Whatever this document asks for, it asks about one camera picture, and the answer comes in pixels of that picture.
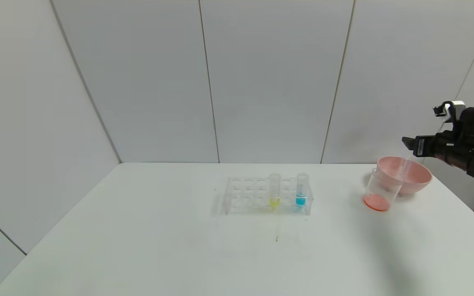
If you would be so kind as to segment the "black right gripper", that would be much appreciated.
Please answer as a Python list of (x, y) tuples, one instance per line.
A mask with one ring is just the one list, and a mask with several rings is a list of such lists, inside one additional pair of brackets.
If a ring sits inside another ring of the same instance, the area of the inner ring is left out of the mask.
[(407, 150), (413, 150), (415, 157), (444, 159), (448, 148), (455, 143), (455, 132), (445, 130), (434, 135), (402, 137)]

